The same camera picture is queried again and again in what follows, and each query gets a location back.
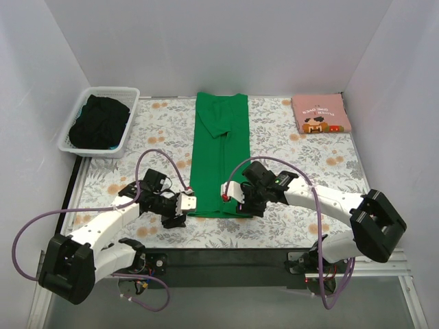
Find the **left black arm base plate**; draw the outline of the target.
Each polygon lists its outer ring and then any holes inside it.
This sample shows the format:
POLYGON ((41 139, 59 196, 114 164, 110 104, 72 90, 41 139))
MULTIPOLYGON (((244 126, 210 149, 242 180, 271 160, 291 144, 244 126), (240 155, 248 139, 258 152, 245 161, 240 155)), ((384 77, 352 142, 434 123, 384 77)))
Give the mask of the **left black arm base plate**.
POLYGON ((119 265, 113 272, 161 276, 166 273, 168 256, 164 253, 136 253, 127 265, 119 265))

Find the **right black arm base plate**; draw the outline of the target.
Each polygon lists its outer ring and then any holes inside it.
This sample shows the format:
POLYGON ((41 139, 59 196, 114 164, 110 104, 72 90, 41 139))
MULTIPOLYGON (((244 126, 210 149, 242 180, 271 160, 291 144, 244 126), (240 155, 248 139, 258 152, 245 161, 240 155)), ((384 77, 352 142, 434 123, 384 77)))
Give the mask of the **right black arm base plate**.
MULTIPOLYGON (((318 257, 310 255, 308 252, 289 252, 284 266, 291 274, 307 274, 318 273, 318 257)), ((345 271, 348 267, 347 260, 341 260, 334 264, 330 264, 323 260, 323 276, 330 276, 345 271)))

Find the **green t shirt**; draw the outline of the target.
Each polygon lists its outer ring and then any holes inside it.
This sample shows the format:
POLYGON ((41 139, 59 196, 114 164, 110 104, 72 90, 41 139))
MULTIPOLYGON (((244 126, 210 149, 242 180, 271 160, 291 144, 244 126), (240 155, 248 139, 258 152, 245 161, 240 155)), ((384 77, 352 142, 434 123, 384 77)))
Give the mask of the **green t shirt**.
POLYGON ((250 157, 248 96, 216 96, 199 92, 195 102, 195 128, 190 187, 197 197, 191 217, 246 218, 237 202, 222 199, 221 185, 235 167, 250 157))

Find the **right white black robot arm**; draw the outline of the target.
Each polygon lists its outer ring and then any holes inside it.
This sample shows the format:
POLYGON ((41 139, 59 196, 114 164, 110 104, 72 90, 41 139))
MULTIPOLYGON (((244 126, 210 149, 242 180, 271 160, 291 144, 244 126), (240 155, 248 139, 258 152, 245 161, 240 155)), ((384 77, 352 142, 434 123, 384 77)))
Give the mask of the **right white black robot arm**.
POLYGON ((222 185, 223 199, 237 201, 237 212, 262 217, 269 202, 318 211, 347 225, 345 232, 319 238, 310 250, 291 261, 295 271, 326 272, 342 260, 365 256, 386 263, 407 229, 395 207, 380 191, 347 193, 312 185, 296 172, 278 175, 259 161, 247 166, 245 181, 222 185))

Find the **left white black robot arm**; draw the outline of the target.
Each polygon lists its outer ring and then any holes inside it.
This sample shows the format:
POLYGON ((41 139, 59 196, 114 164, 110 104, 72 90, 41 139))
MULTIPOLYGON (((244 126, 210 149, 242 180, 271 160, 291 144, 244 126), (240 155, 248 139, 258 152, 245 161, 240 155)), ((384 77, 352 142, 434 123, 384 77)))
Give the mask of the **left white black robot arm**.
POLYGON ((150 275, 163 275, 167 256, 149 252, 138 240, 116 234, 143 213, 160 216, 164 228, 183 228, 195 210, 191 189, 175 193, 165 188, 167 176, 148 169, 144 178, 118 192, 108 211, 69 235, 54 235, 48 243, 38 283, 72 304, 82 303, 101 279, 117 272, 138 282, 144 291, 150 275))

